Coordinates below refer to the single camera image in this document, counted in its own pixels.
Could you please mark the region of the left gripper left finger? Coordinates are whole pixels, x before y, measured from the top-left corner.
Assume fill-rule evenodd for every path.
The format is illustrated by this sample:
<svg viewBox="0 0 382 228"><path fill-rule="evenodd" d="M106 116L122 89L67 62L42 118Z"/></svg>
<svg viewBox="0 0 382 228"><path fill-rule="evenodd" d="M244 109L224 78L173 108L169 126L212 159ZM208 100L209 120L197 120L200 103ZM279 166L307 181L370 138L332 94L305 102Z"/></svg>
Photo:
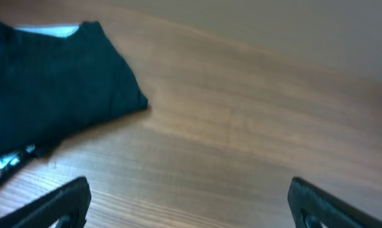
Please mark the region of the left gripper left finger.
<svg viewBox="0 0 382 228"><path fill-rule="evenodd" d="M0 218L0 228L83 228L91 202L85 177L78 177Z"/></svg>

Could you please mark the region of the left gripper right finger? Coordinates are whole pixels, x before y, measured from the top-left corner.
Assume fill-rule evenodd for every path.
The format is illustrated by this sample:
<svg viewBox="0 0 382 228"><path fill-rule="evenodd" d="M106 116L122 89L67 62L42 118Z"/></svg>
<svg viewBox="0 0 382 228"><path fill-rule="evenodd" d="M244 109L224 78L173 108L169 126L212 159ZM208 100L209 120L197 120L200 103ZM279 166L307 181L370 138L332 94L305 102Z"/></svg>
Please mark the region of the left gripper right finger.
<svg viewBox="0 0 382 228"><path fill-rule="evenodd" d="M293 177L288 204L296 228L382 228L382 221L300 177Z"/></svg>

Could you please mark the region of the black shorts with white trim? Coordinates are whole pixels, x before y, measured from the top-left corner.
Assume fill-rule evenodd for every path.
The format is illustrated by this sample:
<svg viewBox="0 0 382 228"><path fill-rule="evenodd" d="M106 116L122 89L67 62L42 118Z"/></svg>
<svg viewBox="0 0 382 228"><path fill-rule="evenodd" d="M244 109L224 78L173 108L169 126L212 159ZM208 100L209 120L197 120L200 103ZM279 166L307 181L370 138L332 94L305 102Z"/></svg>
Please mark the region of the black shorts with white trim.
<svg viewBox="0 0 382 228"><path fill-rule="evenodd" d="M0 22L0 156L58 143L147 105L100 23L61 38Z"/></svg>

